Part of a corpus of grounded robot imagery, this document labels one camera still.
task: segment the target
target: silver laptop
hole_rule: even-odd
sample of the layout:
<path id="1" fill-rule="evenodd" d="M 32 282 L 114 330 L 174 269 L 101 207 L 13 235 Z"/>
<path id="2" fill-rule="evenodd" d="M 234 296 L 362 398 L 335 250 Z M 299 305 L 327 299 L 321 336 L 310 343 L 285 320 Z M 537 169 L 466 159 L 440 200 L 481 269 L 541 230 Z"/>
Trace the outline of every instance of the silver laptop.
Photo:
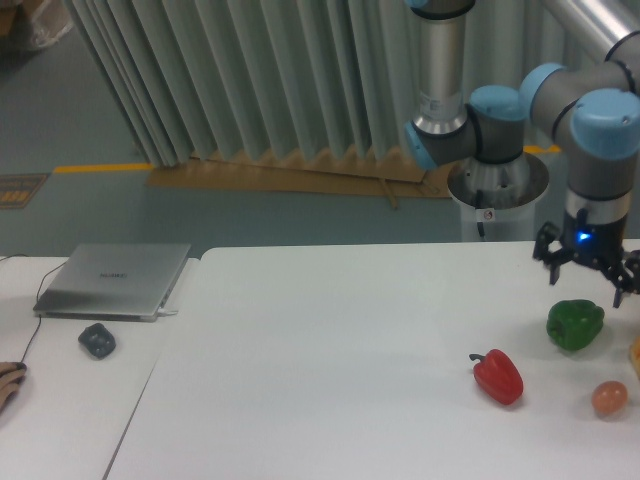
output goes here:
<path id="1" fill-rule="evenodd" d="M 155 320 L 188 244 L 82 244 L 33 310 L 47 317 Z"/>

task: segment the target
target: hand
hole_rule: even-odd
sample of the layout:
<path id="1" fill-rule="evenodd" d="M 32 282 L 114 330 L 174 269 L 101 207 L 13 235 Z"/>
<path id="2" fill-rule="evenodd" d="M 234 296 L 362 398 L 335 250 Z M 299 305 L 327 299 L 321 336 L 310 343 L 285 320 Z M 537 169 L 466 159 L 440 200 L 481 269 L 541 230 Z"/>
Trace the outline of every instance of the hand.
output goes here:
<path id="1" fill-rule="evenodd" d="M 20 388 L 27 366 L 22 362 L 0 362 L 0 410 Z"/>

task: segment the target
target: gray floor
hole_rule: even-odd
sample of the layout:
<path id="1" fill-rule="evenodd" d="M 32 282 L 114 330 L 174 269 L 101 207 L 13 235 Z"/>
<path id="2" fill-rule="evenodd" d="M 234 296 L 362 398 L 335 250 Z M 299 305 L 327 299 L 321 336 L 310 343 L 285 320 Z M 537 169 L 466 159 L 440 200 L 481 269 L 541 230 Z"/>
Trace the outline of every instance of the gray floor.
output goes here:
<path id="1" fill-rule="evenodd" d="M 566 162 L 545 156 L 552 182 L 536 224 L 560 222 Z M 142 158 L 72 31 L 37 55 L 0 58 L 0 174 Z M 0 211 L 0 254 L 66 256 L 81 242 L 220 246 L 456 242 L 451 200 L 150 188 L 148 172 L 52 175 L 23 210 Z M 638 237 L 634 202 L 628 236 Z"/>

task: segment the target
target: sticker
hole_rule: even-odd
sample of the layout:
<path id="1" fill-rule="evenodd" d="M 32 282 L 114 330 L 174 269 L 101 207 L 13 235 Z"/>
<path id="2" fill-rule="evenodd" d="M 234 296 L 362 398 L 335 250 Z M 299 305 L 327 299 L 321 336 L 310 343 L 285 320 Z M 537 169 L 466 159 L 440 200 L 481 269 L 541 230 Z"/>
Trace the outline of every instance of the sticker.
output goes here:
<path id="1" fill-rule="evenodd" d="M 496 219 L 496 211 L 493 208 L 477 208 L 476 222 L 493 222 Z"/>
<path id="2" fill-rule="evenodd" d="M 24 208 L 49 175 L 0 175 L 0 209 Z"/>
<path id="3" fill-rule="evenodd" d="M 420 92 L 420 113 L 434 120 L 450 120 L 460 113 L 462 93 L 456 93 L 449 98 L 432 98 Z"/>

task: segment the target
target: yellow floor stripe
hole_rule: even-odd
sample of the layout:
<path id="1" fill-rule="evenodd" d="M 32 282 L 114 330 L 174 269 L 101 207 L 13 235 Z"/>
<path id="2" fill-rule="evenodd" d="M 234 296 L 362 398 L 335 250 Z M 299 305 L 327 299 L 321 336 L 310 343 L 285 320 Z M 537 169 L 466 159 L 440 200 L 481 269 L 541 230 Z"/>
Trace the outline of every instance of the yellow floor stripe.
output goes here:
<path id="1" fill-rule="evenodd" d="M 71 165 L 56 167 L 53 173 L 93 173 L 93 172 L 124 172 L 131 170 L 152 170 L 148 163 L 120 163 L 106 165 Z"/>
<path id="2" fill-rule="evenodd" d="M 561 152 L 560 147 L 557 145 L 551 145 L 549 148 L 542 148 L 537 145 L 525 145 L 524 151 L 526 153 L 558 153 Z"/>

